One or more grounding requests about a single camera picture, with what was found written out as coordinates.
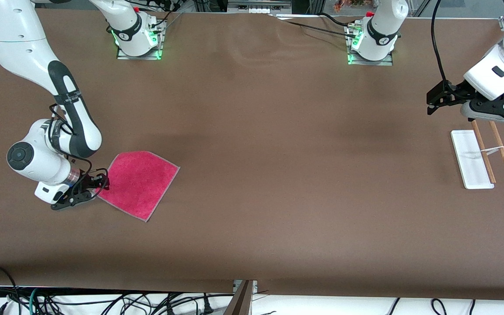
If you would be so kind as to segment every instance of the brown tabletop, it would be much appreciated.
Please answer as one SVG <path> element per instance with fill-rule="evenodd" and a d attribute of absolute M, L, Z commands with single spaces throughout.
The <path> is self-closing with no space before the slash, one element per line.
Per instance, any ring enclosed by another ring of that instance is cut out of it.
<path fill-rule="evenodd" d="M 449 133 L 470 124 L 426 115 L 429 20 L 406 20 L 394 66 L 350 66 L 340 36 L 262 14 L 184 14 L 163 60 L 132 61 L 98 11 L 38 13 L 102 131 L 94 165 L 148 150 L 181 169 L 148 223 L 101 200 L 50 210 L 5 157 L 53 98 L 0 66 L 0 265 L 19 285 L 504 299 L 504 167 L 464 189 Z M 501 36 L 437 21 L 448 78 Z"/>

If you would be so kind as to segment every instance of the red towel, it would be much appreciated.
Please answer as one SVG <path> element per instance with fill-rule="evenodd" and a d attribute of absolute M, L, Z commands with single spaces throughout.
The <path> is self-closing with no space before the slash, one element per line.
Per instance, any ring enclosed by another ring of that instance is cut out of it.
<path fill-rule="evenodd" d="M 98 196 L 147 222 L 180 168 L 148 151 L 118 154 L 110 168 L 110 190 Z"/>

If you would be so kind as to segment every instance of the small easel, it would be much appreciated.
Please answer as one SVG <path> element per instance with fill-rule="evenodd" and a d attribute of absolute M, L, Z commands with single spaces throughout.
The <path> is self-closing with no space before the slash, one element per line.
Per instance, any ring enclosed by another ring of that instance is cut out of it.
<path fill-rule="evenodd" d="M 488 157 L 489 154 L 495 153 L 497 151 L 500 152 L 500 155 L 503 159 L 504 164 L 504 145 L 501 141 L 501 136 L 499 135 L 499 131 L 497 130 L 497 126 L 495 122 L 489 121 L 491 130 L 493 131 L 493 136 L 495 137 L 495 141 L 497 143 L 496 147 L 492 147 L 486 149 L 486 146 L 483 144 L 482 134 L 480 133 L 480 129 L 478 128 L 478 123 L 476 120 L 472 120 L 472 129 L 474 129 L 474 133 L 476 134 L 476 139 L 478 140 L 478 145 L 480 152 L 482 153 L 483 162 L 486 165 L 487 175 L 490 178 L 490 182 L 492 184 L 496 183 L 494 171 L 491 167 L 490 159 Z"/>

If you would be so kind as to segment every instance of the white board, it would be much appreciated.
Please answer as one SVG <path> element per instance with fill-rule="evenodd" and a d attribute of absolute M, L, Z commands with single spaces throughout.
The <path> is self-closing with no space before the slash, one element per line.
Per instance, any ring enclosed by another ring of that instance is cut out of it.
<path fill-rule="evenodd" d="M 487 175 L 486 164 L 476 134 L 473 130 L 453 130 L 450 132 L 456 152 L 462 181 L 466 189 L 491 189 L 495 187 Z"/>

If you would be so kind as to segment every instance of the wooden stick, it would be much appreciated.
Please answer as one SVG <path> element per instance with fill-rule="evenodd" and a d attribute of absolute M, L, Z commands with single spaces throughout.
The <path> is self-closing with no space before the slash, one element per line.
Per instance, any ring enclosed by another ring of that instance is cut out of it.
<path fill-rule="evenodd" d="M 480 150 L 485 150 L 486 146 L 483 144 L 482 134 L 480 133 L 480 129 L 478 128 L 478 122 L 474 119 L 472 120 L 472 129 L 474 129 L 474 133 L 476 134 L 476 139 L 478 140 L 478 145 Z M 486 164 L 487 175 L 490 177 L 490 182 L 492 184 L 496 183 L 494 170 L 491 168 L 490 158 L 487 156 L 487 152 L 482 151 L 483 162 Z"/>
<path fill-rule="evenodd" d="M 497 130 L 497 126 L 494 121 L 490 120 L 490 126 L 491 126 L 491 130 L 493 130 L 493 135 L 495 137 L 495 141 L 497 142 L 497 146 L 501 147 L 501 148 L 499 148 L 499 152 L 500 152 L 501 157 L 503 158 L 503 164 L 504 164 L 504 146 L 503 146 L 503 142 L 501 141 L 501 136 L 499 135 L 499 131 Z"/>

